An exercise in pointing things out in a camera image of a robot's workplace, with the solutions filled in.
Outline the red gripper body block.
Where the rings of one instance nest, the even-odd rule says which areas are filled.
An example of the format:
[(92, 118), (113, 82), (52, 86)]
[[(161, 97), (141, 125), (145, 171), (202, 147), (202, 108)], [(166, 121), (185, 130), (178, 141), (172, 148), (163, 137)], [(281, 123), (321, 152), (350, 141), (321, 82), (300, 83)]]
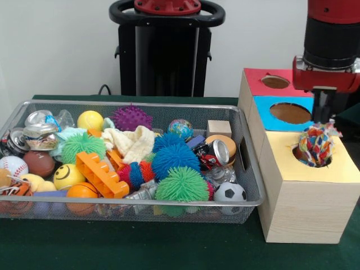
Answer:
[(295, 89), (302, 91), (353, 93), (359, 88), (359, 58), (346, 69), (322, 70), (307, 64), (302, 56), (295, 56), (292, 62), (292, 84)]

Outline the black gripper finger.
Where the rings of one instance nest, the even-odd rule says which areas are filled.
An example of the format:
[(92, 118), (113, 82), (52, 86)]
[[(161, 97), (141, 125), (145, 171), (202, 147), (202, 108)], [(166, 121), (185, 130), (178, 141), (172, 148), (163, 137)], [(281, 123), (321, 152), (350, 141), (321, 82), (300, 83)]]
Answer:
[(323, 123), (328, 123), (333, 115), (334, 98), (336, 97), (335, 90), (328, 90), (323, 92), (325, 101), (323, 104)]
[(322, 105), (321, 105), (321, 94), (320, 89), (315, 89), (313, 91), (313, 109), (312, 109), (312, 121), (314, 123), (322, 122)]

